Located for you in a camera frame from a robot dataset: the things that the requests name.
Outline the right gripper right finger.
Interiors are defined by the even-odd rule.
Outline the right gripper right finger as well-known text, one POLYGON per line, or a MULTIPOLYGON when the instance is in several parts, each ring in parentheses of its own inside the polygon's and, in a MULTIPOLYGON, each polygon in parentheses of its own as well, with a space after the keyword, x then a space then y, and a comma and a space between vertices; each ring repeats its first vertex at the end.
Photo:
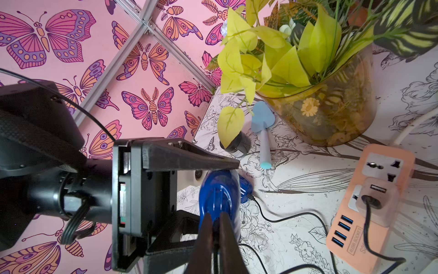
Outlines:
POLYGON ((221 274, 248 274, 230 217, 225 212, 220 213, 219 218, 219 253, 221 274))

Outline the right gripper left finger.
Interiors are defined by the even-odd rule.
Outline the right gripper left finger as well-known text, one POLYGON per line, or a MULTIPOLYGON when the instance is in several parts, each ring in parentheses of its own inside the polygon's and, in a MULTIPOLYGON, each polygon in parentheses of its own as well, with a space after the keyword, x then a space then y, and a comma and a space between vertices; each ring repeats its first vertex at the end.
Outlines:
POLYGON ((206 213, 185 274, 211 274, 213 253, 213 220, 206 213))

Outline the pink charger adapter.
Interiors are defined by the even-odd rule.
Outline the pink charger adapter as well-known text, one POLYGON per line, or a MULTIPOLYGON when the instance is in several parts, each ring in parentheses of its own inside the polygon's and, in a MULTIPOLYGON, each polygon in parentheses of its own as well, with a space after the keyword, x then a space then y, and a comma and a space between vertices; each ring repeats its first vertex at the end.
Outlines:
POLYGON ((400 191, 394 183, 367 177, 355 204, 359 213, 365 217, 368 201, 371 221, 388 228, 396 216, 399 200, 400 191))

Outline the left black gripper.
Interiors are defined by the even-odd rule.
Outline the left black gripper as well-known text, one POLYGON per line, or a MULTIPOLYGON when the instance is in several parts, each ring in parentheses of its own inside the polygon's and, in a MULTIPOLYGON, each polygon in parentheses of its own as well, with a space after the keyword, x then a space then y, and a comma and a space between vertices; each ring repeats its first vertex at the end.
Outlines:
MULTIPOLYGON (((188 265, 200 214, 178 210, 178 173, 238 170, 239 161, 184 139, 118 140, 112 160, 112 269, 130 272, 143 259, 146 274, 188 265)), ((219 219, 213 221, 212 273, 220 274, 219 219)))

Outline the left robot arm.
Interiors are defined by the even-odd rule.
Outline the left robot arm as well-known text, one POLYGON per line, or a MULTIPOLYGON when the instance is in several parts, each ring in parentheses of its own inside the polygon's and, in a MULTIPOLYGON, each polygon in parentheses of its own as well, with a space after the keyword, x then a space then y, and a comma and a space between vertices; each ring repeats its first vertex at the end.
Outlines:
POLYGON ((112 227, 104 267, 146 274, 185 266, 187 274, 245 274, 240 249, 239 161, 182 138, 120 139, 104 132, 112 156, 89 159, 53 82, 1 88, 1 250, 37 214, 67 224, 56 241, 1 258, 3 274, 52 274, 61 246, 112 227))

